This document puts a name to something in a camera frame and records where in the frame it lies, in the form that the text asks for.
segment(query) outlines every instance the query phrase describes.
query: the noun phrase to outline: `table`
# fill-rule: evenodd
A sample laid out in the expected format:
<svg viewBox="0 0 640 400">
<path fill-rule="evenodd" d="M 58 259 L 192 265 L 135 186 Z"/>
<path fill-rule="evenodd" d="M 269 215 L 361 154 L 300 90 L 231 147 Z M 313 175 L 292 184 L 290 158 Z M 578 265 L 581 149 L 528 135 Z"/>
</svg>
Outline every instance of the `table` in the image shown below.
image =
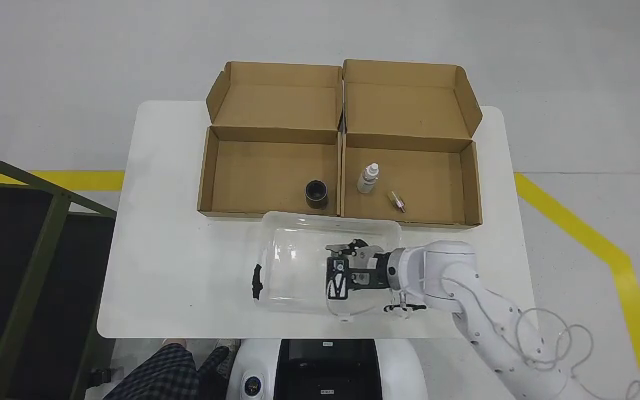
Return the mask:
<svg viewBox="0 0 640 400">
<path fill-rule="evenodd" d="M 484 224 L 471 229 L 403 228 L 403 246 L 438 239 L 471 243 L 487 288 L 522 309 L 534 306 L 529 264 L 502 113 L 482 107 L 477 142 Z M 207 218 L 196 211 L 204 102 L 148 101 L 136 117 L 107 267 L 98 331 L 112 338 L 438 338 L 461 335 L 451 315 L 409 320 L 258 308 L 249 282 L 259 219 Z"/>
</svg>

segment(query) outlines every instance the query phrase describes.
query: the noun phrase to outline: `black panel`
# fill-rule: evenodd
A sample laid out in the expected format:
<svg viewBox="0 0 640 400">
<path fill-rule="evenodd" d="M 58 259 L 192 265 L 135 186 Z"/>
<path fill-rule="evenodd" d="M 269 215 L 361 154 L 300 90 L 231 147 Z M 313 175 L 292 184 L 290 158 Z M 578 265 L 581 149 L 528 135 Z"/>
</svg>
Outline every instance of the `black panel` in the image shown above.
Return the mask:
<svg viewBox="0 0 640 400">
<path fill-rule="evenodd" d="M 115 220 L 67 216 L 9 396 L 68 398 L 100 301 Z"/>
<path fill-rule="evenodd" d="M 0 187 L 0 333 L 4 332 L 50 203 L 51 195 L 46 192 Z"/>
<path fill-rule="evenodd" d="M 275 400 L 382 400 L 375 341 L 283 340 Z"/>
</svg>

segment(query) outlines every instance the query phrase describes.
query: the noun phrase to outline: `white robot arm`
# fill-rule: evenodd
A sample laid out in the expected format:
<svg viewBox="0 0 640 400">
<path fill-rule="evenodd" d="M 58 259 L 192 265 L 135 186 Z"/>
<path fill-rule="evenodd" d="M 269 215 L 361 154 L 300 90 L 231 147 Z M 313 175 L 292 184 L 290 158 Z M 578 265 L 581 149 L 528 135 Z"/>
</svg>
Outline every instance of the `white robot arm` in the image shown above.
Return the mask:
<svg viewBox="0 0 640 400">
<path fill-rule="evenodd" d="M 517 305 L 485 289 L 470 245 L 438 241 L 396 249 L 386 267 L 391 289 L 453 313 L 456 327 L 516 399 L 593 398 L 553 362 L 555 349 Z"/>
</svg>

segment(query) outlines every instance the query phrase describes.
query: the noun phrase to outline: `white dropper bottle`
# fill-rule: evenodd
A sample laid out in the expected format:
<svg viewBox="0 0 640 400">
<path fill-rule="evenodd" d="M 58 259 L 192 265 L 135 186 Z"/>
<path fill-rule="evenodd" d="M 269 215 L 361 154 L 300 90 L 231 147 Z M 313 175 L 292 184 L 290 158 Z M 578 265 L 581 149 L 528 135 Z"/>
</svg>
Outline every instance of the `white dropper bottle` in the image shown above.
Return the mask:
<svg viewBox="0 0 640 400">
<path fill-rule="evenodd" d="M 379 172 L 380 170 L 378 169 L 377 163 L 373 163 L 365 168 L 362 174 L 360 174 L 360 178 L 358 178 L 358 192 L 369 193 L 378 180 Z"/>
</svg>

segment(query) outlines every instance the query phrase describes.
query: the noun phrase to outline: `concrete floor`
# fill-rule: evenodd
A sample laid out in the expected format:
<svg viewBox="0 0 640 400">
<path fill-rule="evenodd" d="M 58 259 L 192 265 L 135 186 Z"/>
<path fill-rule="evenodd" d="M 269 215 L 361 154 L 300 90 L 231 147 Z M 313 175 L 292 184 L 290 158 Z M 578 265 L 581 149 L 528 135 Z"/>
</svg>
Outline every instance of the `concrete floor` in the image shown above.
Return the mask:
<svg viewBox="0 0 640 400">
<path fill-rule="evenodd" d="M 137 106 L 204 99 L 227 60 L 455 63 L 479 102 L 503 111 L 515 171 L 627 252 L 640 275 L 636 0 L 0 5 L 2 160 L 25 169 L 124 169 Z M 117 193 L 89 197 L 117 207 Z M 622 397 L 639 374 L 608 266 L 520 206 L 537 304 L 593 330 L 596 348 L 580 376 Z M 464 343 L 413 343 L 432 398 L 511 398 Z M 132 368 L 157 345 L 121 342 L 115 357 Z M 451 360 L 464 360 L 466 370 Z"/>
</svg>

